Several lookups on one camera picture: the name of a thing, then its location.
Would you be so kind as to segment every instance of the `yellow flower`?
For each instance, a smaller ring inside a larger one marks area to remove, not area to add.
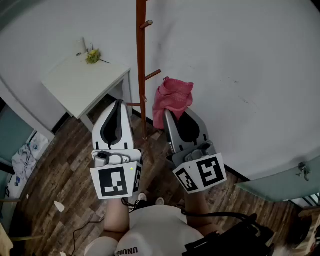
[[[90,55],[95,55],[96,53],[97,53],[96,49],[89,52]]]

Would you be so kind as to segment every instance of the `wall baseboard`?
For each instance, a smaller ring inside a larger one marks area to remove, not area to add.
[[[239,172],[237,172],[236,170],[232,169],[231,167],[229,167],[228,165],[224,165],[225,170],[228,173],[233,174],[234,176],[236,176],[237,178],[239,178],[240,180],[242,180],[243,182],[249,182],[250,179],[248,179],[247,177],[243,176],[242,174],[240,174]]]
[[[12,166],[6,165],[3,162],[0,162],[0,170],[6,172],[8,174],[12,174],[12,175],[16,174],[14,171],[14,168]]]
[[[4,100],[0,97],[0,113],[1,113],[1,111],[4,109],[5,106],[6,106],[6,103],[5,103]]]
[[[136,111],[135,109],[132,109],[132,113],[136,115],[138,118],[141,118],[141,113],[139,111]],[[154,126],[154,121],[151,120],[149,117],[145,117],[146,122],[152,126]]]
[[[61,126],[68,120],[68,118],[70,117],[69,113],[66,112],[61,119],[56,123],[56,125],[53,127],[53,129],[51,130],[51,132],[56,135],[57,131],[61,128]]]

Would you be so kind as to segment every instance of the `red wooden coat rack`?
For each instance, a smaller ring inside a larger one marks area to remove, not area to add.
[[[146,21],[147,1],[148,0],[136,0],[136,52],[140,103],[127,103],[128,106],[138,106],[141,108],[142,138],[145,141],[148,139],[146,121],[146,102],[148,101],[146,98],[146,81],[161,73],[161,70],[158,69],[147,76],[145,74],[146,28],[153,24],[152,20]]]

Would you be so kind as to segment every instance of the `wooden floor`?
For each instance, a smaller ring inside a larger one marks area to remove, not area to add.
[[[103,99],[90,113],[95,122],[105,107],[110,104]],[[183,189],[171,170],[166,166],[168,151],[164,133],[155,133],[150,141],[155,163],[151,164],[145,145],[139,142],[142,137],[141,119],[132,117],[136,148],[144,149],[144,164],[140,190],[149,199],[163,197],[166,204],[183,204]],[[155,130],[148,125],[149,133]],[[16,242],[21,254],[31,256],[59,256],[60,252],[70,255],[74,249],[73,231],[88,221],[102,220],[105,214],[105,200],[98,200],[90,167],[93,166],[91,133],[75,118],[69,118],[58,131],[54,141],[41,158],[32,173],[17,205],[10,229],[11,236],[44,235],[43,238],[26,242]],[[253,196],[234,184],[241,182],[236,176],[227,173],[227,181],[206,191],[206,199],[212,212],[235,212],[258,214],[258,223],[271,228],[275,235],[272,241],[278,250],[286,248],[286,237],[297,210],[288,202],[270,203]],[[59,212],[54,205],[58,201],[65,206]],[[224,230],[236,220],[215,218],[214,221]],[[88,224],[75,233],[77,256],[84,255],[86,246],[102,232],[102,224]]]

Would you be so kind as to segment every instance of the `white wall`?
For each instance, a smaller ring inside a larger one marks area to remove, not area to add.
[[[42,125],[21,102],[13,95],[10,89],[4,84],[4,81],[0,77],[0,96],[5,103],[30,127],[35,129],[38,133],[44,135],[49,142],[51,142],[55,135]]]
[[[320,155],[320,13],[309,0],[150,0],[147,116],[165,76],[194,82],[191,108],[227,165],[249,178]],[[41,77],[84,36],[131,67],[139,100],[134,0],[46,0],[0,34],[0,74],[52,127],[62,106]]]

